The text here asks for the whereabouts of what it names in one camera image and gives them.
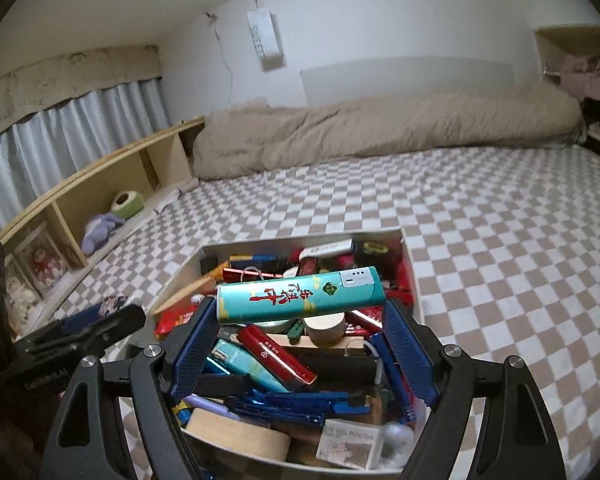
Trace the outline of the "anime print white lighter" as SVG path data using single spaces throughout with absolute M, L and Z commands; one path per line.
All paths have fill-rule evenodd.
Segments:
M 106 318 L 123 308 L 127 301 L 127 296 L 108 296 L 99 304 L 98 315 Z

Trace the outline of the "teal printed lighter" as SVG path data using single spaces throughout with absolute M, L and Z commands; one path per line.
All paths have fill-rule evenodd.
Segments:
M 377 270 L 368 266 L 221 285 L 216 317 L 222 324 L 272 322 L 377 307 L 385 301 Z

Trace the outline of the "wooden bedside shelf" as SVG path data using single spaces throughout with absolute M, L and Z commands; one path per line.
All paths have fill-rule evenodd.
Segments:
M 202 128 L 204 118 L 197 117 L 120 148 L 44 193 L 0 231 L 6 256 L 12 255 L 24 271 L 15 249 L 45 222 L 68 266 L 50 296 L 43 298 L 38 292 L 38 318 L 24 335 L 45 325 L 99 261 L 145 222 L 160 217 L 160 207 L 192 188 L 194 176 L 183 142 L 193 139 Z M 81 242 L 87 222 L 96 214 L 110 212 L 114 196 L 121 191 L 142 194 L 144 209 L 114 230 L 93 255 L 84 255 Z

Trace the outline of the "framed doll display box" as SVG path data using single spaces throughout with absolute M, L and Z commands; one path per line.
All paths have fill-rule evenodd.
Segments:
M 50 296 L 68 271 L 66 260 L 50 236 L 45 222 L 24 237 L 15 253 L 24 272 L 43 298 Z

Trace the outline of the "purple plush toy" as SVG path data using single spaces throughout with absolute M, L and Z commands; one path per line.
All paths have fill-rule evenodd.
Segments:
M 114 230 L 125 224 L 125 220 L 113 212 L 96 214 L 84 228 L 81 249 L 84 255 L 91 256 L 109 240 Z

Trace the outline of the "green avocado plush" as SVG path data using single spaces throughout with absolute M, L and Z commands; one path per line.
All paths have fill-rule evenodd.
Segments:
M 110 211 L 123 220 L 129 220 L 145 207 L 143 195 L 137 191 L 121 191 L 111 202 Z

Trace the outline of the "uv gel polish box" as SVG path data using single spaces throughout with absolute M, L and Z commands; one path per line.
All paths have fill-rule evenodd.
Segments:
M 343 468 L 371 470 L 377 467 L 383 443 L 381 426 L 330 418 L 324 423 L 315 457 Z

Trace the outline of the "light blue curtain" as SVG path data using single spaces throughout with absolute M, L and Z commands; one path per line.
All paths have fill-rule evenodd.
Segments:
M 63 102 L 0 134 L 0 229 L 61 181 L 169 125 L 160 81 Z

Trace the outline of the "beige oval case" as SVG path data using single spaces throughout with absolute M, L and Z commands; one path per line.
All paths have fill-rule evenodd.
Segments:
M 286 460 L 290 437 L 273 429 L 256 426 L 195 408 L 185 427 L 186 434 L 234 453 Z

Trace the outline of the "checkered bed sheet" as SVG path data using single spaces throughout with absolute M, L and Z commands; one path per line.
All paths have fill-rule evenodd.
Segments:
M 207 181 L 91 270 L 58 309 L 154 301 L 204 245 L 400 230 L 425 323 L 478 359 L 516 354 L 552 415 L 566 471 L 600 460 L 600 156 L 448 148 Z

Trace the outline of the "white cardboard shoe box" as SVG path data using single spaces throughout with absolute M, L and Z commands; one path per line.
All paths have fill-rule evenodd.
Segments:
M 194 252 L 186 263 L 178 269 L 174 278 L 170 278 L 159 289 L 159 295 L 148 307 L 154 312 L 164 300 L 174 295 L 180 288 L 193 283 L 202 275 L 201 261 L 215 258 L 223 262 L 231 255 L 268 254 L 277 257 L 289 257 L 306 247 L 341 242 L 348 239 L 356 244 L 376 242 L 387 246 L 394 252 L 403 275 L 410 284 L 411 298 L 405 301 L 407 307 L 418 306 L 417 286 L 411 270 L 411 253 L 408 248 L 405 231 L 392 228 L 381 231 L 342 232 L 311 234 L 308 236 L 264 238 L 263 240 L 216 240 L 206 238 L 197 243 Z M 309 370 L 318 375 L 317 388 L 351 387 L 354 391 L 370 388 L 370 374 L 377 370 L 376 359 L 370 349 L 362 345 L 360 336 L 344 336 L 339 340 L 314 344 L 308 335 L 291 341 L 286 334 L 272 336 L 283 348 Z M 265 460 L 255 455 L 235 453 L 218 448 L 195 437 L 188 436 L 187 443 L 202 466 L 208 467 L 217 479 L 395 479 L 398 474 L 393 470 L 356 471 L 317 463 L 316 446 L 298 439 L 291 441 L 287 459 Z

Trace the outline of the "beige curtain valance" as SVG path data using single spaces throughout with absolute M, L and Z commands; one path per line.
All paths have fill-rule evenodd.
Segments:
M 149 44 L 66 53 L 17 68 L 0 77 L 0 134 L 59 103 L 160 76 L 158 48 Z

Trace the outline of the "beige quilted duvet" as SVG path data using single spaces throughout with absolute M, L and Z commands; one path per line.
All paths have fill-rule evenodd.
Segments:
M 193 170 L 201 180 L 218 180 L 432 148 L 545 148 L 575 141 L 583 128 L 579 102 L 542 81 L 321 106 L 246 104 L 206 117 Z

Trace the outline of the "white hanging tissue pouch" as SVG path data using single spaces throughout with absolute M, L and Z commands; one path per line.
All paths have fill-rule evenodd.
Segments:
M 284 62 L 282 43 L 278 38 L 274 15 L 265 9 L 247 13 L 254 50 L 264 70 L 274 70 Z

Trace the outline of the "pink clothes pile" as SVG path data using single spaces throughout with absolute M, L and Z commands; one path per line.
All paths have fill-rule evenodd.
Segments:
M 600 54 L 567 54 L 559 69 L 559 88 L 579 102 L 600 101 Z

